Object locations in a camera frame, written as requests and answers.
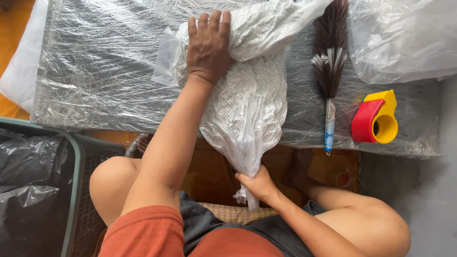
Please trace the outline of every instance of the white plastic bag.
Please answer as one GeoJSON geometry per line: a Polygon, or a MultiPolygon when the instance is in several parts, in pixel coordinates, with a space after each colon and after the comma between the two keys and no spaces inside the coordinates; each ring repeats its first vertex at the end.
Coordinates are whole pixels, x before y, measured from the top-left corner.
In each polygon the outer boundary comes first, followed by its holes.
{"type": "MultiPolygon", "coordinates": [[[[287,113],[289,44],[331,1],[270,0],[232,11],[229,52],[238,62],[215,86],[200,130],[237,171],[254,177],[263,153],[279,142],[287,113]]],[[[187,23],[176,33],[164,31],[152,80],[185,85],[188,43],[187,23]]],[[[259,207],[244,186],[234,197],[247,201],[249,210],[259,207]]]]}
{"type": "Polygon", "coordinates": [[[457,1],[350,0],[349,51],[366,83],[457,73],[457,1]]]}
{"type": "Polygon", "coordinates": [[[16,52],[0,78],[0,93],[32,112],[48,0],[36,0],[16,52]]]}

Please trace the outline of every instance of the red and yellow tape dispenser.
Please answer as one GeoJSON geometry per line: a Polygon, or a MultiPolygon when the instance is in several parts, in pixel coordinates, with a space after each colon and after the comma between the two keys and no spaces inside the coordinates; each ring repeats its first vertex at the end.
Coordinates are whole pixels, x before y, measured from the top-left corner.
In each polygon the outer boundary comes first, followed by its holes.
{"type": "Polygon", "coordinates": [[[354,141],[380,144],[392,142],[399,129],[393,115],[396,106],[393,90],[366,96],[352,120],[354,141]]]}

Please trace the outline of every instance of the table covered in plastic wrap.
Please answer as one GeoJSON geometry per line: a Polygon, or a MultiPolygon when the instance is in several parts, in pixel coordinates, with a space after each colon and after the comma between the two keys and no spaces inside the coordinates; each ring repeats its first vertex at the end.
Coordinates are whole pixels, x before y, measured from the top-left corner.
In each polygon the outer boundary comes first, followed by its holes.
{"type": "MultiPolygon", "coordinates": [[[[154,132],[180,88],[151,81],[163,31],[191,15],[234,10],[256,0],[50,0],[31,120],[69,130],[154,132]]],[[[313,26],[292,43],[286,61],[287,118],[281,144],[323,147],[325,102],[311,57],[313,26]]],[[[369,85],[348,57],[335,98],[334,148],[428,157],[437,149],[439,87],[435,80],[369,85]],[[393,89],[397,138],[354,142],[351,121],[367,94],[393,89]]]]}

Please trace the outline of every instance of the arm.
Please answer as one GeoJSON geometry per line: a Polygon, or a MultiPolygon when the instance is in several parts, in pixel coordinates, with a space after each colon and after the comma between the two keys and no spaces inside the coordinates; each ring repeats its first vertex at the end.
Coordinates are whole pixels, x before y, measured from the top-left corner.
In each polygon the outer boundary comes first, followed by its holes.
{"type": "Polygon", "coordinates": [[[365,257],[346,238],[284,196],[271,180],[265,166],[260,166],[255,178],[242,173],[235,176],[249,192],[270,205],[289,224],[314,256],[365,257]]]}
{"type": "Polygon", "coordinates": [[[150,205],[180,210],[179,188],[191,162],[197,131],[213,87],[233,64],[229,56],[230,12],[191,17],[189,78],[146,149],[121,215],[150,205]]]}

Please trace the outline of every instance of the person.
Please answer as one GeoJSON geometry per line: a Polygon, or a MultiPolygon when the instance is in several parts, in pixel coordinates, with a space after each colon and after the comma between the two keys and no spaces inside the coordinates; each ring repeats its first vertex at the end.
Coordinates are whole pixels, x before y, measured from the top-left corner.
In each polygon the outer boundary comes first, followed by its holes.
{"type": "Polygon", "coordinates": [[[263,165],[254,178],[235,176],[279,215],[250,225],[224,223],[179,191],[209,96],[234,63],[228,52],[230,16],[203,13],[198,29],[196,19],[189,19],[187,83],[154,136],[139,143],[142,159],[113,157],[92,174],[90,196],[108,226],[99,256],[405,256],[405,221],[380,200],[309,179],[309,150],[296,152],[284,178],[309,196],[304,208],[276,188],[263,165]]]}

